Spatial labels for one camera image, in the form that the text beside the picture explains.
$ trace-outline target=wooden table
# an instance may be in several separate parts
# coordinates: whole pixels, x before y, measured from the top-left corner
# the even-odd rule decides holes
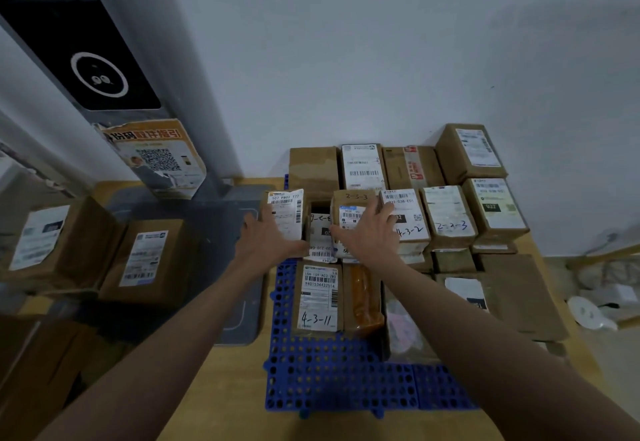
[[[237,184],[269,183],[282,189],[283,179],[244,179]],[[102,182],[94,197],[105,203],[115,190],[137,182]],[[600,368],[578,336],[569,310],[555,293],[552,279],[530,234],[516,241],[521,253],[531,254],[540,268],[556,306],[570,332],[564,341],[571,364],[585,379],[608,394]],[[269,273],[268,292],[275,287]],[[220,440],[500,440],[500,432],[481,410],[387,411],[377,420],[368,411],[314,412],[302,421],[294,412],[273,413],[264,408],[267,374],[262,363],[269,354],[271,300],[258,338],[246,347],[216,347],[204,361],[180,406],[159,437],[162,441]]]

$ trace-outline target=hand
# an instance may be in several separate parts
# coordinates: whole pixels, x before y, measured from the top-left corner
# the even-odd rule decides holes
[[[250,266],[258,275],[265,274],[271,267],[289,257],[308,255],[308,242],[287,241],[282,236],[273,216],[271,204],[263,206],[261,212],[261,221],[257,221],[252,213],[244,216],[240,240],[236,243],[234,264]]]
[[[330,227],[331,235],[369,268],[374,268],[380,261],[397,257],[400,242],[394,230],[396,216],[391,213],[394,204],[385,204],[379,213],[376,213],[377,208],[378,197],[372,197],[355,229],[348,230],[338,225]]]

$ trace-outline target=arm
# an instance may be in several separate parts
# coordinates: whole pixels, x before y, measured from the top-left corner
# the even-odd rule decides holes
[[[236,302],[272,267],[308,251],[285,241],[270,206],[247,214],[236,257],[222,276],[89,388],[37,437],[60,440],[155,440],[222,331]]]
[[[379,275],[507,439],[640,439],[640,424],[523,335],[404,264],[393,204],[331,233]]]

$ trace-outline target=circular logo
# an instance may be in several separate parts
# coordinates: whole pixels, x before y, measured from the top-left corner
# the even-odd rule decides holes
[[[129,91],[124,74],[99,55],[78,52],[71,57],[71,69],[80,82],[102,96],[121,98]]]

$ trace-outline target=qr code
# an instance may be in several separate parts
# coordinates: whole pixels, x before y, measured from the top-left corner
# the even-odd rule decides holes
[[[158,148],[156,150],[137,150],[140,158],[145,161],[147,166],[154,172],[178,172],[182,170],[178,162],[175,161],[169,148]]]

